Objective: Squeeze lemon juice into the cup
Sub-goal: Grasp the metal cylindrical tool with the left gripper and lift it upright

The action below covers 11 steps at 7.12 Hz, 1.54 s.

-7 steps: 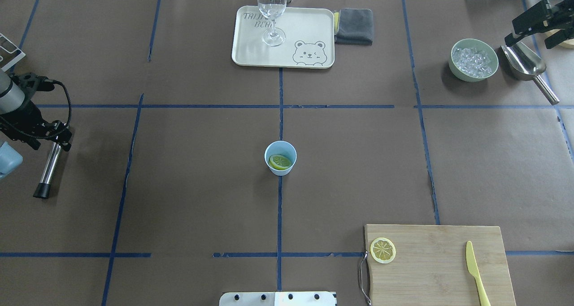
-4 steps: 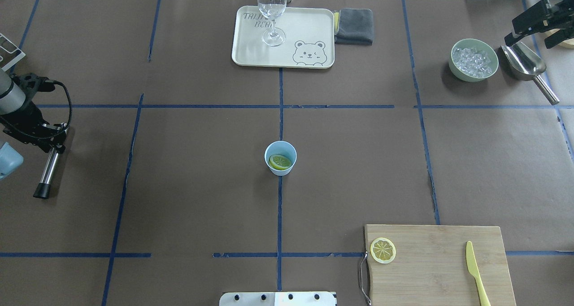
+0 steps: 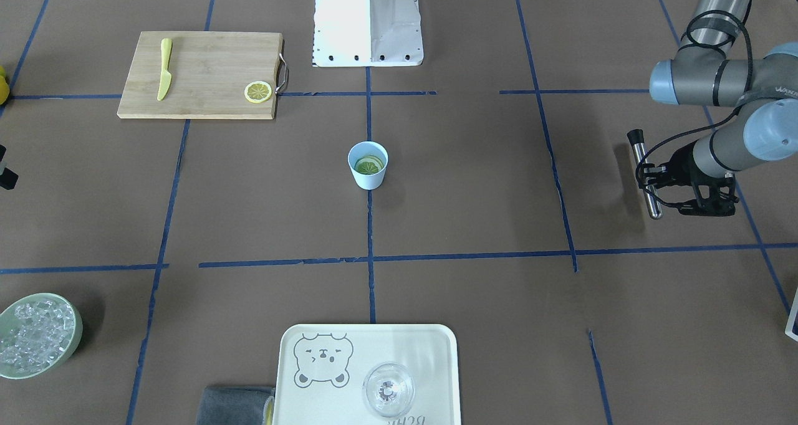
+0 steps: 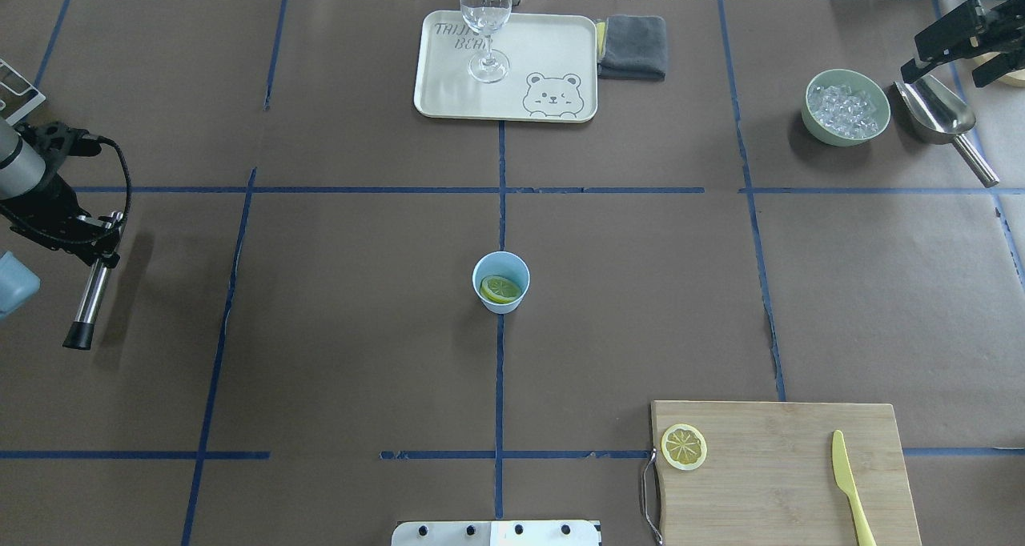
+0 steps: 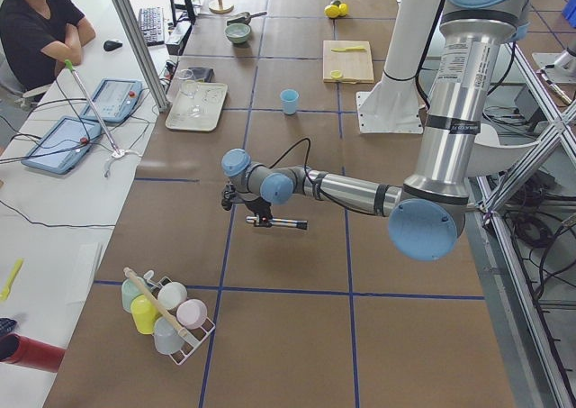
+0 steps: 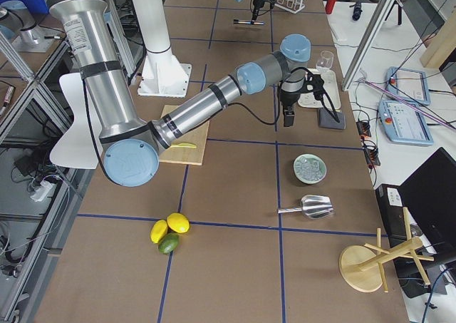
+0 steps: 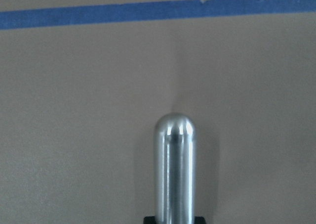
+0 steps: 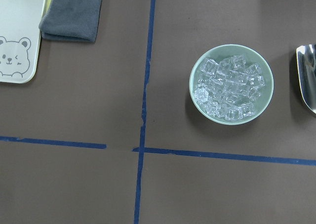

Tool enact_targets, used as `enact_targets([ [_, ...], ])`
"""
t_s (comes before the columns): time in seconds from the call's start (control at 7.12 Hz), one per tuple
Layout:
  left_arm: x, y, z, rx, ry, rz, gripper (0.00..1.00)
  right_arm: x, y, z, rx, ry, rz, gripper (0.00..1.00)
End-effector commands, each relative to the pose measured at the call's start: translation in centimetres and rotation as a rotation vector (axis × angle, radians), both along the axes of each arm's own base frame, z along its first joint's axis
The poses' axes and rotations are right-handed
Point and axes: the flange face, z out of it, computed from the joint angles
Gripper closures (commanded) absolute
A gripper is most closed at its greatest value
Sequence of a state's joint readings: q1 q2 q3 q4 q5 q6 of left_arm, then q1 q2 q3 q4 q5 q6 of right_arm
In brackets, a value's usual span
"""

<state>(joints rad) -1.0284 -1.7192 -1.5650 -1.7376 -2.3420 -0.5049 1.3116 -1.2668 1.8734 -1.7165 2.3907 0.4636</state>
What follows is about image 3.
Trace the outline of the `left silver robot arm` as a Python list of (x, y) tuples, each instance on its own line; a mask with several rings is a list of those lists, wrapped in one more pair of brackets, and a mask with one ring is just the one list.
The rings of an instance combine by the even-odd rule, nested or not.
[(729, 107), (726, 121), (661, 166), (640, 159), (639, 186), (720, 186), (735, 173), (796, 154), (796, 43), (752, 56), (752, 0), (699, 0), (676, 55), (653, 68), (649, 93), (673, 106)]

